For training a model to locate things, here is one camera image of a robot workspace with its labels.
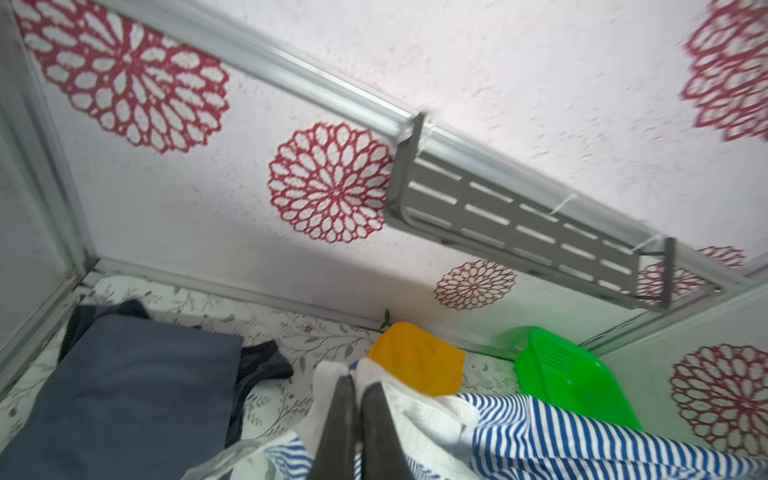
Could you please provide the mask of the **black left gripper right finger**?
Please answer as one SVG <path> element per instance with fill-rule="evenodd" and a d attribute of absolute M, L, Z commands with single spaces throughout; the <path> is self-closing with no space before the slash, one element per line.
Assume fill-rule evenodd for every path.
<path fill-rule="evenodd" d="M 362 478 L 413 480 L 382 383 L 370 386 L 362 397 Z"/>

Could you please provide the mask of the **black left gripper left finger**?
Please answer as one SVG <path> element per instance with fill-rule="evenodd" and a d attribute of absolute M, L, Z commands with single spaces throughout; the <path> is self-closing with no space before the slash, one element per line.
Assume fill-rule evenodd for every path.
<path fill-rule="evenodd" d="M 351 376 L 342 376 L 335 386 L 309 480 L 353 480 L 359 412 Z"/>

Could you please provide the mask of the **striped tank top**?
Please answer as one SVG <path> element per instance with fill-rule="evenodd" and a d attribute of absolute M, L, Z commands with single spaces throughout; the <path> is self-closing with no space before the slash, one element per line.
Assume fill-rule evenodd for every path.
<path fill-rule="evenodd" d="M 529 395 L 460 393 L 431 397 L 369 359 L 319 364 L 308 414 L 267 441 L 241 440 L 191 468 L 190 479 L 219 479 L 244 469 L 261 479 L 305 479 L 320 449 L 344 422 L 332 420 L 340 380 L 352 399 L 381 391 L 407 474 L 416 479 L 763 479 L 763 460 L 592 420 Z"/>

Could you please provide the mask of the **grey blue tank top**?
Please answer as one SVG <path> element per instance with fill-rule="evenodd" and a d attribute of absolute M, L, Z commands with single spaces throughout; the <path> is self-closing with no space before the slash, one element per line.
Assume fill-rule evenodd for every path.
<path fill-rule="evenodd" d="M 143 305 L 80 306 L 5 479 L 179 479 L 237 442 L 258 383 L 293 369 L 273 341 L 156 322 Z"/>

